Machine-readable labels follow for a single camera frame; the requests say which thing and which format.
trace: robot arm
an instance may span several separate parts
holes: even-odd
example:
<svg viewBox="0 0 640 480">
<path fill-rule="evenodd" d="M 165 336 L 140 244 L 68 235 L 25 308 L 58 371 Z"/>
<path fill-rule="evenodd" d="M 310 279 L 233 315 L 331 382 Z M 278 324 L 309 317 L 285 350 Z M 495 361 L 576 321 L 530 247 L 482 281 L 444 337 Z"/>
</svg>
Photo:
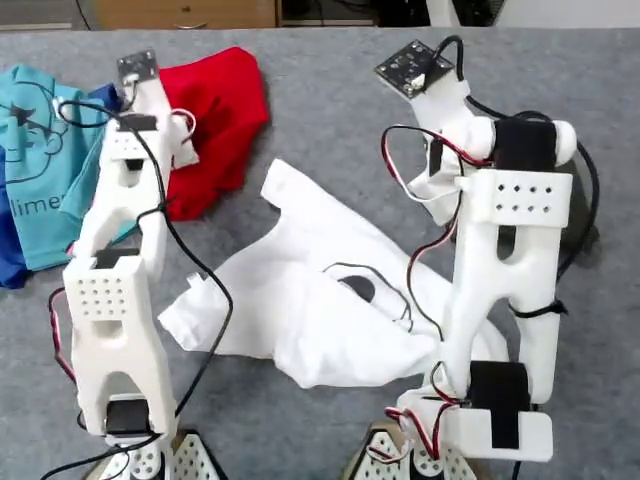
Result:
<svg viewBox="0 0 640 480">
<path fill-rule="evenodd" d="M 173 115 L 153 52 L 125 57 L 118 67 L 132 112 L 107 123 L 94 202 L 63 272 L 73 324 L 71 360 L 90 434 L 119 446 L 155 439 L 117 478 L 156 478 L 164 457 L 162 478 L 172 479 L 167 462 L 178 416 L 149 284 L 159 279 L 164 264 L 167 225 L 158 207 L 172 166 L 198 159 L 191 142 L 183 140 L 187 126 Z M 139 224 L 139 249 L 109 245 L 125 222 Z"/>
<path fill-rule="evenodd" d="M 442 416 L 440 439 L 464 457 L 547 461 L 553 453 L 550 418 L 531 411 L 551 396 L 560 309 L 555 303 L 560 236 L 569 216 L 572 176 L 555 168 L 576 150 L 566 122 L 493 121 L 466 106 L 470 90 L 453 65 L 440 59 L 425 78 L 433 51 L 414 41 L 376 68 L 382 80 L 412 106 L 421 128 L 440 133 L 494 168 L 464 165 L 457 154 L 427 138 L 427 167 L 409 187 L 436 223 L 457 218 L 455 269 L 441 318 L 444 342 L 440 388 L 461 400 Z M 515 248 L 497 255 L 501 226 L 515 227 Z M 520 329 L 518 362 L 476 362 L 471 345 L 493 304 L 507 298 Z M 417 414 L 427 431 L 445 401 L 425 375 L 398 407 Z"/>
</svg>

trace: crumpled white cloth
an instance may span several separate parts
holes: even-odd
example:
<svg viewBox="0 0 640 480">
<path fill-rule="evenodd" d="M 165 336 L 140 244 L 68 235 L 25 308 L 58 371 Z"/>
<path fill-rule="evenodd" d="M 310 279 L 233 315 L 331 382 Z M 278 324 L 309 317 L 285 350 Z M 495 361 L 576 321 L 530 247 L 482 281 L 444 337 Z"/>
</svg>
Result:
<svg viewBox="0 0 640 480">
<path fill-rule="evenodd" d="M 409 299 L 408 256 L 282 160 L 271 165 L 261 194 L 281 216 L 216 271 L 235 303 L 218 353 L 273 358 L 303 388 L 378 386 L 430 372 L 439 341 Z M 423 264 L 414 275 L 421 306 L 442 318 L 449 282 Z M 211 279 L 190 283 L 159 319 L 183 348 L 206 351 L 227 305 Z M 473 358 L 504 351 L 485 321 Z"/>
</svg>

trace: circuit board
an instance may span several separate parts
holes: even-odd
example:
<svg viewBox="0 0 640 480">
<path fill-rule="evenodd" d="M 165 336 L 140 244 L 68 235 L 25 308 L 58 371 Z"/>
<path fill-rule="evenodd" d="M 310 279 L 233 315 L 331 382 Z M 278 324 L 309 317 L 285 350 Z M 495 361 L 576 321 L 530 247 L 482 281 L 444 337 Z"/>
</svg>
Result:
<svg viewBox="0 0 640 480">
<path fill-rule="evenodd" d="M 414 40 L 378 65 L 374 71 L 391 88 L 411 100 L 453 69 L 451 62 L 439 57 L 426 75 L 422 87 L 412 85 L 413 80 L 425 73 L 433 53 L 425 44 Z"/>
</svg>

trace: red t-shirt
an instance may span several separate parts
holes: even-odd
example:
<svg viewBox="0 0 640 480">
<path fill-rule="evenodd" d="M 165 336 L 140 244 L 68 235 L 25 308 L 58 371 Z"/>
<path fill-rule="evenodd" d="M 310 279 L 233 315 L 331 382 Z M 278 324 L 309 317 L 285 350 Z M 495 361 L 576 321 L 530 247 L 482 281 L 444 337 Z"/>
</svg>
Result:
<svg viewBox="0 0 640 480">
<path fill-rule="evenodd" d="M 269 120 L 256 59 L 233 47 L 194 63 L 160 70 L 172 108 L 197 120 L 192 141 L 200 161 L 171 172 L 171 220 L 192 220 L 227 190 L 240 188 L 251 141 Z"/>
</svg>

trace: wooden cabinet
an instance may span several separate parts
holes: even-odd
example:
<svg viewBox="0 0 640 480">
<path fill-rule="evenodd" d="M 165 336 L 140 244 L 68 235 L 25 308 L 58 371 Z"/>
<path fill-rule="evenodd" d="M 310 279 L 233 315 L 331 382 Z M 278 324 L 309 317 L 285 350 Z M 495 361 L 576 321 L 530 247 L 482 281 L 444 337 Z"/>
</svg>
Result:
<svg viewBox="0 0 640 480">
<path fill-rule="evenodd" d="M 96 0 L 105 29 L 232 29 L 277 26 L 276 0 Z"/>
</svg>

